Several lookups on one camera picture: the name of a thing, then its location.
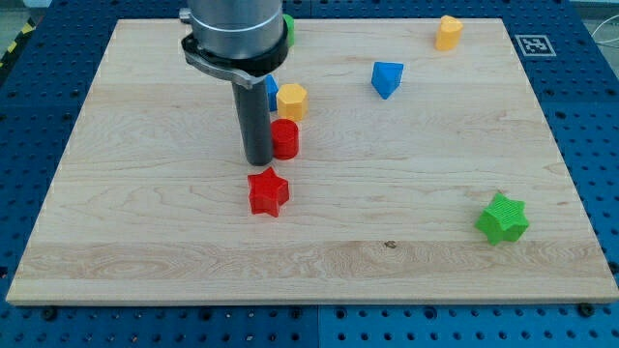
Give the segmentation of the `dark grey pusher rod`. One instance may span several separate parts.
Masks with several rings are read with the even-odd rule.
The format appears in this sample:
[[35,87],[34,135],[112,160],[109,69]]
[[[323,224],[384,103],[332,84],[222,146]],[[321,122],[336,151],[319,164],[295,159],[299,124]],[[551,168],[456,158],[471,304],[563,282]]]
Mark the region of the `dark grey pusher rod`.
[[254,166],[266,165],[274,156],[266,82],[250,89],[233,83],[232,91],[246,159]]

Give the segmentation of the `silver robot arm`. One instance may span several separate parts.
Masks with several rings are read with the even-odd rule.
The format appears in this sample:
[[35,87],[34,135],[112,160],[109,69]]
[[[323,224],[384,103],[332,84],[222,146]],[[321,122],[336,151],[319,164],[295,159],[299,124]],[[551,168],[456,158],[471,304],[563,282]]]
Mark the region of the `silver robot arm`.
[[187,63],[231,83],[248,163],[270,163],[265,79],[288,52],[281,0],[189,0],[179,17],[192,28],[181,41]]

